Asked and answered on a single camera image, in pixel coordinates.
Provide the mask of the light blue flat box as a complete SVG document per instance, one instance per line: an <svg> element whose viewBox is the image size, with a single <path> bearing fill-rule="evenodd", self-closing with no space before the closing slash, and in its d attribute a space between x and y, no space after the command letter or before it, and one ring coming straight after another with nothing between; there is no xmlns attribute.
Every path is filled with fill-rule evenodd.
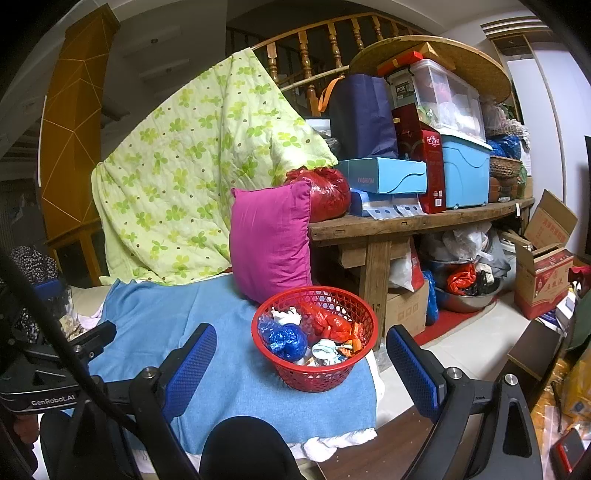
<svg viewBox="0 0 591 480"><path fill-rule="evenodd" d="M427 165L424 162L369 157L339 161L337 169L356 190L389 195L427 192Z"/></svg>

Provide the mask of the black white speckled garment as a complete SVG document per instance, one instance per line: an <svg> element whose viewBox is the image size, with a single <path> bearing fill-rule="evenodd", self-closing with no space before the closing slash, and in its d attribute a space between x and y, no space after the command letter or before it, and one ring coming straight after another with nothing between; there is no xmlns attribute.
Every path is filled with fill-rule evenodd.
<svg viewBox="0 0 591 480"><path fill-rule="evenodd" d="M33 246L15 247L10 252L10 258L32 285L45 283L58 277L55 260ZM25 336L26 341L29 343L37 341L39 328L26 309L21 311L15 326L16 330Z"/></svg>

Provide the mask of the red plastic basket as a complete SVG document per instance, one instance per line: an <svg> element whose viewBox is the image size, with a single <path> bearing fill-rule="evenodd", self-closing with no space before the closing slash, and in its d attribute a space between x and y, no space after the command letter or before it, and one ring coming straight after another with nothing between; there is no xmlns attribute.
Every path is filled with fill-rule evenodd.
<svg viewBox="0 0 591 480"><path fill-rule="evenodd" d="M297 308L301 303L312 303L331 310L351 322L352 327L353 323L361 323L365 330L363 349L341 364L325 367L295 365L294 362L281 360L270 353L257 332L259 321L273 319L270 316L270 310L273 308L280 311L287 310L290 306ZM349 291L326 286L297 287L270 297L257 308L252 318L252 340L263 357L273 364L276 373L287 386L308 393L325 392L342 384L352 372L353 366L365 359L370 350L376 346L378 320L369 304Z"/></svg>

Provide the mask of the orange wooden cabinet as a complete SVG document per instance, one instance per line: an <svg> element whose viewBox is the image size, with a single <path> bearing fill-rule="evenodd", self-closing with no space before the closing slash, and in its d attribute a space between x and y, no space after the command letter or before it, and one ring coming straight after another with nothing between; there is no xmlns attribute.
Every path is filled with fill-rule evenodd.
<svg viewBox="0 0 591 480"><path fill-rule="evenodd" d="M93 286L100 265L92 236L100 229L91 173L101 159L101 110L108 57L120 23L108 4L65 31L41 116L38 147L40 203L53 257L81 249Z"/></svg>

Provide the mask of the wooden bench table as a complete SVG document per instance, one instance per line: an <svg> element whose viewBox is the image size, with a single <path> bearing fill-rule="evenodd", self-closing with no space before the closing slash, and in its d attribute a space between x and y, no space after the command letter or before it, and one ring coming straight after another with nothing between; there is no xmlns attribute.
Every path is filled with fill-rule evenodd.
<svg viewBox="0 0 591 480"><path fill-rule="evenodd" d="M520 220L520 229L529 223L532 198L491 203L485 206L423 216L374 220L345 215L308 227L311 247L311 272L315 280L329 280L339 285L337 269L358 268L359 294L373 308L378 320L378 337L384 333L387 313L388 278L391 261L404 256L415 234L451 230L475 225L483 221L496 221L508 216Z"/></svg>

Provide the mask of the metal basin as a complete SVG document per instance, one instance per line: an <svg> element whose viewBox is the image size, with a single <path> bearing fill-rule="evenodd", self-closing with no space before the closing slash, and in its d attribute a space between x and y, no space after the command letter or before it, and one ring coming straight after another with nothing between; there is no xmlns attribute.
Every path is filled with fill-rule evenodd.
<svg viewBox="0 0 591 480"><path fill-rule="evenodd" d="M502 280L487 264L432 260L429 270L435 281L438 306L457 313L478 312L495 299Z"/></svg>

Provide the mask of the orange plastic wrapper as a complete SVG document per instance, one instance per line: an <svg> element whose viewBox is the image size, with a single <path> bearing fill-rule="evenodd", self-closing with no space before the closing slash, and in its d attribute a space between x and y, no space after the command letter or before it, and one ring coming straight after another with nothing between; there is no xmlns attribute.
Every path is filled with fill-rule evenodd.
<svg viewBox="0 0 591 480"><path fill-rule="evenodd" d="M349 339L339 345L338 351L346 358L351 358L363 349L363 339L365 339L365 330L361 323L353 323L351 336Z"/></svg>

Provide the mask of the red plastic bag trash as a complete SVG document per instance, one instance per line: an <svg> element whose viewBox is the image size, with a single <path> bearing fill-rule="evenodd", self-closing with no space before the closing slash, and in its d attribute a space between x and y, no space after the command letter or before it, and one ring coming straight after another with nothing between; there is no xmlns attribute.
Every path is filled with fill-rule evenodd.
<svg viewBox="0 0 591 480"><path fill-rule="evenodd" d="M342 344L352 338L351 322L331 310L312 303L301 303L297 312L301 314L301 329L310 341L328 339Z"/></svg>

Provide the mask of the green clover quilt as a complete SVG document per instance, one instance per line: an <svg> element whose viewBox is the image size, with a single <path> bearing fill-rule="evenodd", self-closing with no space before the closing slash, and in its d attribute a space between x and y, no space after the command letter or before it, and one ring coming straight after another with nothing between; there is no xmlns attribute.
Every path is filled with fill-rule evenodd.
<svg viewBox="0 0 591 480"><path fill-rule="evenodd" d="M250 49L164 100L93 170L105 236L104 284L182 285L228 270L233 189L283 184L291 170L332 167Z"/></svg>

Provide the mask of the clear storage box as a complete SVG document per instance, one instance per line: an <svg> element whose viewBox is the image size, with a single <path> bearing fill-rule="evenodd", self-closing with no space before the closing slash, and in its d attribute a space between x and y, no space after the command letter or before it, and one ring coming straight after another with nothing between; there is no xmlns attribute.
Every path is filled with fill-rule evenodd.
<svg viewBox="0 0 591 480"><path fill-rule="evenodd" d="M420 60L386 78L395 108L414 104L419 119L445 134L486 140L480 95L437 62Z"/></svg>

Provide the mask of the round woven bamboo tray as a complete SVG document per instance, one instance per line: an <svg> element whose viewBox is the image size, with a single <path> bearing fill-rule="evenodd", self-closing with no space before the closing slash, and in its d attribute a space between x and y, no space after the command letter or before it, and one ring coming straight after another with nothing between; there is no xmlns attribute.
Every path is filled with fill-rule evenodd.
<svg viewBox="0 0 591 480"><path fill-rule="evenodd" d="M484 52L457 40L433 35L404 35L378 41L349 62L349 73L376 76L383 63L407 51L421 51L459 76L485 100L502 103L512 93L509 76L500 63Z"/></svg>

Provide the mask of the red tied plastic bag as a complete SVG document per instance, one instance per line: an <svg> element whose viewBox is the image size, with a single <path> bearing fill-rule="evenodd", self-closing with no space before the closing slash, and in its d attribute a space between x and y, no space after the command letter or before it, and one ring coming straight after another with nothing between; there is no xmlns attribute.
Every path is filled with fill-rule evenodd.
<svg viewBox="0 0 591 480"><path fill-rule="evenodd" d="M329 167L290 170L284 183L308 180L311 184L311 223L339 218L349 210L349 183L339 170Z"/></svg>

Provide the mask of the wooden stair railing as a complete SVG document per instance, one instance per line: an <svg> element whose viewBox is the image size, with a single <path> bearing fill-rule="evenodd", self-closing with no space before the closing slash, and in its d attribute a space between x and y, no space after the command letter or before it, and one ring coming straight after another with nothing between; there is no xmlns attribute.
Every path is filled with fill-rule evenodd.
<svg viewBox="0 0 591 480"><path fill-rule="evenodd" d="M318 100L332 79L345 76L363 49L386 38L422 33L412 23L378 12L308 24L252 46L287 100L304 116L319 116Z"/></svg>

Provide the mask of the blue bed blanket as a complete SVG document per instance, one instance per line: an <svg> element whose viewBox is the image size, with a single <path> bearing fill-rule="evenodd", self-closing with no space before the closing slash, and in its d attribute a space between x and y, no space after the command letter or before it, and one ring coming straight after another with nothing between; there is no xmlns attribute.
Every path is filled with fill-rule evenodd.
<svg viewBox="0 0 591 480"><path fill-rule="evenodd" d="M312 461L375 439L377 392L367 360L329 391L290 388L253 343L255 313L256 305L238 293L231 275L182 286L117 281L102 309L116 335L89 371L106 382L131 379L159 366L199 324L208 323L217 334L211 365L184 414L171 422L185 452L200 454L211 430L235 416L266 421L298 458Z"/></svg>

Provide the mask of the open cardboard box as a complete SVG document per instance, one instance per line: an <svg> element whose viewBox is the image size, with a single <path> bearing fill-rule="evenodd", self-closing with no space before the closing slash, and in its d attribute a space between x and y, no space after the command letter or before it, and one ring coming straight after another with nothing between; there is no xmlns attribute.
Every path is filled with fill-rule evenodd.
<svg viewBox="0 0 591 480"><path fill-rule="evenodd" d="M514 302L527 319L550 312L566 297L574 262L567 243L577 222L573 211L546 190L523 233L500 233L515 247Z"/></svg>

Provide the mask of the blue plastic bag trash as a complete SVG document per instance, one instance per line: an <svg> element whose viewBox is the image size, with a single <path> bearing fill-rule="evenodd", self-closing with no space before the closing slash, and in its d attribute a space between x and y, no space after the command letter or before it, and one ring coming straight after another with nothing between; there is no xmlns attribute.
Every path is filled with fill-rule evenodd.
<svg viewBox="0 0 591 480"><path fill-rule="evenodd" d="M266 349L281 360L297 362L304 358L308 349L308 337L294 323L280 324L273 319L259 321L257 332Z"/></svg>

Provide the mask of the navy paper bag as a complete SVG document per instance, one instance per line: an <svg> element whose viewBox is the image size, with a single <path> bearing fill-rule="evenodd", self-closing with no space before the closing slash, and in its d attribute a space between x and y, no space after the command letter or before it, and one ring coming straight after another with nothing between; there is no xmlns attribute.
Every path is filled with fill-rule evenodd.
<svg viewBox="0 0 591 480"><path fill-rule="evenodd" d="M329 118L332 138L339 143L339 160L399 157L383 78L355 74L339 79L329 96Z"/></svg>

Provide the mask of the clear plastic bag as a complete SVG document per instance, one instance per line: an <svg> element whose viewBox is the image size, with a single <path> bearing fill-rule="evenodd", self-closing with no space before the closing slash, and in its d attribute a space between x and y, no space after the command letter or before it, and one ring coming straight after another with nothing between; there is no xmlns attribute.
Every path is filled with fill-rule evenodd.
<svg viewBox="0 0 591 480"><path fill-rule="evenodd" d="M294 364L307 367L338 365L349 359L350 354L353 354L351 343L336 344L335 341L322 339L305 349L304 356Z"/></svg>

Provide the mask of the red gift box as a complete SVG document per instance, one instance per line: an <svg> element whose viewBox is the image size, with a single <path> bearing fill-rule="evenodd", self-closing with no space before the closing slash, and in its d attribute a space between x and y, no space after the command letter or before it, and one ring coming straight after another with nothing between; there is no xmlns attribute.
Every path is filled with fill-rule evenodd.
<svg viewBox="0 0 591 480"><path fill-rule="evenodd" d="M445 172L442 138L438 131L420 120L415 104L394 108L392 111L399 154L427 167L427 192L419 196L427 214L446 210Z"/></svg>

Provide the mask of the magenta pillow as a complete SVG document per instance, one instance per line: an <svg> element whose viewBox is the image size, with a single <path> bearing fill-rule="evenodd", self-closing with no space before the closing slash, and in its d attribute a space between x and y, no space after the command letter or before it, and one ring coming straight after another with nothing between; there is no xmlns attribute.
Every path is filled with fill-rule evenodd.
<svg viewBox="0 0 591 480"><path fill-rule="evenodd" d="M311 285L311 182L232 189L229 254L238 290L256 303Z"/></svg>

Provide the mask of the blue storage bin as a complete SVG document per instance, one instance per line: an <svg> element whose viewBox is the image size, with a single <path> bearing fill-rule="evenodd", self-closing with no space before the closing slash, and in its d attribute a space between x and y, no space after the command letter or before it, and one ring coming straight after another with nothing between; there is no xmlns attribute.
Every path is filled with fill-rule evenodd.
<svg viewBox="0 0 591 480"><path fill-rule="evenodd" d="M441 134L448 209L486 205L492 148L462 136Z"/></svg>

